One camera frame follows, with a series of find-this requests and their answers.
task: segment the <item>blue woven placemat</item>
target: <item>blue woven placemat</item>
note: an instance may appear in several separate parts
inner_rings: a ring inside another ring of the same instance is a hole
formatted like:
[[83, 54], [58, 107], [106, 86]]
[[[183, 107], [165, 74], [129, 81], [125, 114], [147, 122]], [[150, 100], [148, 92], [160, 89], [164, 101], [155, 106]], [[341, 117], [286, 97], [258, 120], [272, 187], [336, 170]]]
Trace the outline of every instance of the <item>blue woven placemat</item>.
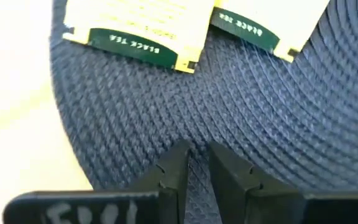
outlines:
[[358, 0], [331, 0], [291, 64], [210, 27], [194, 75], [62, 40], [65, 4], [54, 0], [55, 97], [94, 188], [127, 185], [185, 138], [187, 223], [220, 222], [210, 140], [301, 189], [358, 189]]

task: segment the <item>green label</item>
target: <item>green label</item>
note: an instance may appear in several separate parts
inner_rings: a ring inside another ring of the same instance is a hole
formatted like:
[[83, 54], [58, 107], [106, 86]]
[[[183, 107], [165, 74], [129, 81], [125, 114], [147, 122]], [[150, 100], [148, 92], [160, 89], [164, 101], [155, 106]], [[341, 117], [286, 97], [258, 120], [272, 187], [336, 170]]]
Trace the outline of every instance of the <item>green label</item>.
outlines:
[[214, 8], [211, 24], [271, 53], [280, 40], [264, 26], [244, 16], [218, 7]]
[[175, 68], [178, 58], [178, 54], [161, 44], [116, 30], [92, 28], [88, 45], [168, 68]]

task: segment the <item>woven placemat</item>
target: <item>woven placemat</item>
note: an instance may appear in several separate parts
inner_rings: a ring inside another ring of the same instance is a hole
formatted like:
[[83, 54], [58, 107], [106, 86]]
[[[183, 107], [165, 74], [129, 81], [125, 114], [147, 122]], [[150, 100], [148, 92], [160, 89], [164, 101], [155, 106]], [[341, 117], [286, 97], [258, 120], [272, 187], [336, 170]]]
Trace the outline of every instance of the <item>woven placemat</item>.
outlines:
[[65, 4], [55, 97], [95, 189], [129, 184], [180, 138], [193, 142], [187, 223], [220, 222], [210, 140], [301, 189], [358, 189], [358, 1], [331, 0], [293, 63], [210, 27], [194, 75], [62, 40]]

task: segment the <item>woven texture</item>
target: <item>woven texture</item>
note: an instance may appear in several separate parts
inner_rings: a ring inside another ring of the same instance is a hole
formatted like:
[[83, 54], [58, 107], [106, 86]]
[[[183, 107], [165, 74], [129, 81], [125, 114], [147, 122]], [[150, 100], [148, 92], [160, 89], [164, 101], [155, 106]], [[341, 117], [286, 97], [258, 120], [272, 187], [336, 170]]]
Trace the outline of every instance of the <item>woven texture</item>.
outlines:
[[301, 189], [358, 189], [358, 0], [333, 1], [289, 64], [210, 27], [194, 75], [50, 41], [60, 114], [96, 189], [140, 177], [180, 138], [193, 142], [187, 223], [219, 223], [210, 140]]

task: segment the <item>tea bag packet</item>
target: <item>tea bag packet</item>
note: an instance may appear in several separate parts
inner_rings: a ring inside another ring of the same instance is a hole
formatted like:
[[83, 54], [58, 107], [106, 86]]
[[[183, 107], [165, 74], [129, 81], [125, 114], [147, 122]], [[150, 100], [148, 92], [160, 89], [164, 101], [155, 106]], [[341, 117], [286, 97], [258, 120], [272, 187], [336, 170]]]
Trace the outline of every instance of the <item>tea bag packet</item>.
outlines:
[[329, 0], [216, 0], [211, 24], [292, 62]]
[[63, 38], [194, 73], [213, 0], [68, 0]]

